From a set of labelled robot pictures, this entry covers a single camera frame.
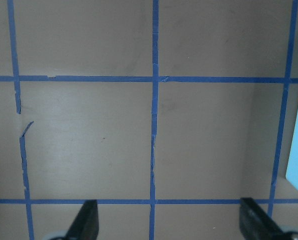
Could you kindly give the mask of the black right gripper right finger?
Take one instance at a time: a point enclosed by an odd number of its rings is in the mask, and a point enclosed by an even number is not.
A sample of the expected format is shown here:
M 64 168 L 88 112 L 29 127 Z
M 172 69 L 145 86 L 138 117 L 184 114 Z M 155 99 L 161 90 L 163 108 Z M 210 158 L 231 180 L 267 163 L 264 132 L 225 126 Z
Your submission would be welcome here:
M 245 240 L 280 240 L 284 232 L 251 197 L 240 199 L 239 229 Z

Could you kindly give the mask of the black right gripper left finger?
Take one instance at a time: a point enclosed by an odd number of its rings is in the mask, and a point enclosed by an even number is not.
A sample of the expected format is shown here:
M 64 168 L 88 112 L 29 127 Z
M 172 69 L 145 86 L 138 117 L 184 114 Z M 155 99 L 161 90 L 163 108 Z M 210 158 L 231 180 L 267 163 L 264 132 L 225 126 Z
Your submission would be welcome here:
M 86 200 L 66 233 L 67 240 L 96 240 L 99 234 L 97 200 Z

